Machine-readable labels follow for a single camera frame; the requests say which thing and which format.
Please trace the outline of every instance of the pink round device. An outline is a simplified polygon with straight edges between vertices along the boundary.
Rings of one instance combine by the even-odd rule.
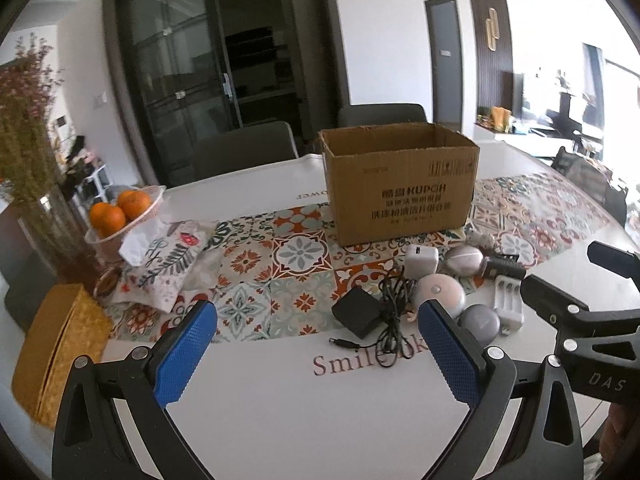
[[[465,309],[465,291],[446,274],[430,274],[415,285],[412,304],[417,310],[427,300],[438,300],[447,313],[456,319]]]

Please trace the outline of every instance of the black cable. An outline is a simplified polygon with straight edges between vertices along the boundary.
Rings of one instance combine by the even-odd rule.
[[[330,342],[341,348],[365,349],[376,348],[376,361],[383,368],[391,368],[398,360],[398,355],[404,359],[411,359],[415,350],[409,340],[402,335],[400,328],[400,317],[404,309],[411,300],[414,291],[415,280],[404,277],[403,266],[393,266],[391,270],[380,281],[380,299],[383,309],[381,318],[386,323],[386,328],[380,333],[375,343],[371,345],[360,345],[346,339],[329,339]],[[383,359],[384,356],[391,355],[391,361]]]

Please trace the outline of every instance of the fruit bowl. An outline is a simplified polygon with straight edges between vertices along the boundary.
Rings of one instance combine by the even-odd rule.
[[[142,191],[145,191],[153,201],[142,215],[135,220],[125,225],[117,233],[107,237],[100,238],[94,228],[89,230],[84,235],[84,241],[94,248],[96,255],[105,264],[116,264],[122,261],[122,256],[118,252],[122,245],[122,240],[125,234],[131,231],[136,225],[142,224],[147,220],[158,216],[160,210],[160,204],[162,203],[162,195],[164,194],[165,186],[147,186],[143,187]]]

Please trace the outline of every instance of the tissue box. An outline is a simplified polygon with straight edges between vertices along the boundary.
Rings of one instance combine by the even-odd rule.
[[[82,285],[55,285],[24,340],[11,390],[37,423],[55,428],[66,378],[76,357],[100,362],[111,321]]]
[[[463,226],[480,148],[438,124],[320,132],[340,245]]]

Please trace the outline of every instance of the dining table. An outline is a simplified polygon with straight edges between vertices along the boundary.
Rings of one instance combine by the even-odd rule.
[[[505,253],[519,253],[528,274],[591,310],[638,308],[632,281],[591,264],[586,254],[594,240],[636,250],[623,227],[532,156],[505,142],[477,144],[468,222],[493,234]],[[442,253],[463,242],[462,230],[341,248],[328,200],[322,155],[315,154],[167,190],[164,206],[172,221],[218,222],[210,247],[171,313],[140,305],[106,309],[114,330],[102,359],[111,361],[151,346],[197,299],[216,305],[216,336],[180,401],[167,406],[215,478],[421,478],[465,418],[467,406],[452,396],[415,324],[402,327],[414,357],[388,369],[365,352],[356,357],[328,341],[353,338],[330,311],[347,290],[359,284],[375,295],[380,277],[401,263],[409,242]],[[322,257],[312,266],[296,268],[282,258],[287,244],[299,240],[319,248]],[[467,306],[493,304],[491,280],[461,283]],[[10,381],[24,335],[0,306],[0,422],[48,478],[52,434],[13,400]],[[527,305],[524,315],[518,332],[499,335],[493,345],[512,359],[541,362],[554,352],[556,331]],[[510,402],[478,476],[496,465],[519,403]],[[586,443],[606,419],[608,404],[580,394],[575,403]],[[140,467],[160,478],[126,403],[116,400],[116,406]]]

